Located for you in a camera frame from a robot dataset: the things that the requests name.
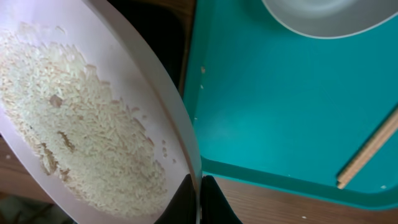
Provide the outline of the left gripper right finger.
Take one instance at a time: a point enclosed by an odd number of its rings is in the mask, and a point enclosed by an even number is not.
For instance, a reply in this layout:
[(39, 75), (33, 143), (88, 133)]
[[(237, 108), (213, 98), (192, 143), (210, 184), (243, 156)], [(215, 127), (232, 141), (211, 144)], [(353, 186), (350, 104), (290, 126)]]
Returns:
[(211, 175), (202, 178), (200, 203), (201, 224), (243, 224)]

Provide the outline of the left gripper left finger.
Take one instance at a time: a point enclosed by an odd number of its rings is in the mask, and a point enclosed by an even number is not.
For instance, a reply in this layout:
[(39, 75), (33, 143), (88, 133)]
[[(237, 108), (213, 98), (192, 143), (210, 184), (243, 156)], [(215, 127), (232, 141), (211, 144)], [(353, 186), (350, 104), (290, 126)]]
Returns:
[(154, 224), (196, 224), (197, 196), (190, 174), (187, 174), (169, 205)]

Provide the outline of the pile of rice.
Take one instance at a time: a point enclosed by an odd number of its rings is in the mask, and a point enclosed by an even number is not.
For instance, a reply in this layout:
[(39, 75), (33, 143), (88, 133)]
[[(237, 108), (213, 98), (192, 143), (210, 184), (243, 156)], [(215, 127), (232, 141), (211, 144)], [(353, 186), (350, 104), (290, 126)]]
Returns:
[(1, 31), (1, 103), (43, 171), (110, 215), (160, 212), (165, 170), (134, 111), (76, 47), (37, 45), (33, 34), (27, 24)]

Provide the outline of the large pink plate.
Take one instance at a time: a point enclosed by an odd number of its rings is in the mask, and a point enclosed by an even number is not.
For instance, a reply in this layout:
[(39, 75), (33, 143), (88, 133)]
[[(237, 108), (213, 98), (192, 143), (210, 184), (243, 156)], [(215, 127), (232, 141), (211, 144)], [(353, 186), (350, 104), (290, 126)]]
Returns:
[(78, 200), (57, 175), (47, 175), (40, 159), (17, 132), (1, 103), (1, 135), (35, 181), (78, 223), (155, 223), (187, 174), (197, 196), (201, 162), (197, 140), (182, 99), (166, 69), (134, 26), (107, 1), (2, 1), (1, 31), (34, 29), (33, 43), (74, 46), (109, 83), (114, 100), (134, 111), (154, 157), (165, 170), (167, 199), (153, 215), (120, 218)]

